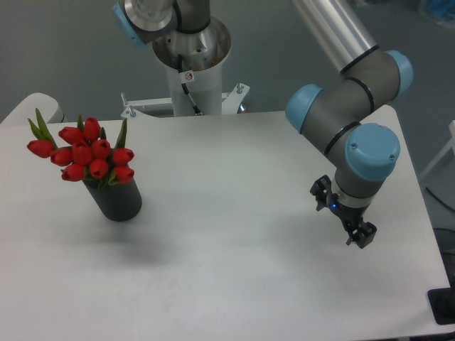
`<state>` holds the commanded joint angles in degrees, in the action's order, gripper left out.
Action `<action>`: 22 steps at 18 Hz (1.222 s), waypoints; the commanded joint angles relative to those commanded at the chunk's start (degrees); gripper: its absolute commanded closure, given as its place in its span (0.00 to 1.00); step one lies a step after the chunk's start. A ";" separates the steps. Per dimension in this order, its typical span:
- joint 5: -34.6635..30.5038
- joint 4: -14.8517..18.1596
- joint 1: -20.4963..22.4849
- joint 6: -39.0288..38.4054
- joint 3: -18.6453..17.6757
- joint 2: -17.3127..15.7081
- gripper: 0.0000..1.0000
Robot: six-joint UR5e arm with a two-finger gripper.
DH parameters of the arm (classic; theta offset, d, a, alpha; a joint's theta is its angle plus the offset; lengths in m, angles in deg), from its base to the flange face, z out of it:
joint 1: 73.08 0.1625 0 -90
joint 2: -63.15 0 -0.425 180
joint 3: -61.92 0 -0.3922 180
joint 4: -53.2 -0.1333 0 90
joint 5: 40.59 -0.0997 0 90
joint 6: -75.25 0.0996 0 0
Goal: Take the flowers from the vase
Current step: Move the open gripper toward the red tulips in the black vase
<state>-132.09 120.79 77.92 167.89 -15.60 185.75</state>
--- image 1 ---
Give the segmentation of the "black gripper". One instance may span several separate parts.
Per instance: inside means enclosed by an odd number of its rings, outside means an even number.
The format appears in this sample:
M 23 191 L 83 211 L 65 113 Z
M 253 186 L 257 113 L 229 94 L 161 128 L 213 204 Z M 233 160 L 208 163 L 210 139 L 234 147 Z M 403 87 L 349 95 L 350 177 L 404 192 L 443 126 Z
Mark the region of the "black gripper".
M 348 233 L 347 245 L 356 244 L 360 249 L 369 245 L 375 237 L 376 226 L 363 221 L 364 207 L 348 207 L 338 201 L 338 196 L 333 194 L 331 179 L 323 175 L 311 186 L 310 193 L 316 200 L 316 211 L 328 208 L 337 216 Z

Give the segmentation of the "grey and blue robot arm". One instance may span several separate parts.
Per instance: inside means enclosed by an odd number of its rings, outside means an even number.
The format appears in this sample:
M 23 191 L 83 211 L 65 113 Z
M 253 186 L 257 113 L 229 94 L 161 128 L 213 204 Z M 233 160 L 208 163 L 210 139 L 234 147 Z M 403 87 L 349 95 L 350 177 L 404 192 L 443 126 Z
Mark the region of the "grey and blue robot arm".
M 396 134 L 365 119 L 411 85 L 412 65 L 395 50 L 382 51 L 346 1 L 294 5 L 343 79 L 329 90 L 303 86 L 288 101 L 285 116 L 335 166 L 332 178 L 323 176 L 311 187 L 318 209 L 329 209 L 348 242 L 363 248 L 377 232 L 364 212 L 400 155 Z M 226 59 L 231 40 L 208 1 L 120 1 L 112 10 L 129 41 L 152 45 L 168 68 L 176 116 L 226 109 L 220 83 L 206 75 Z

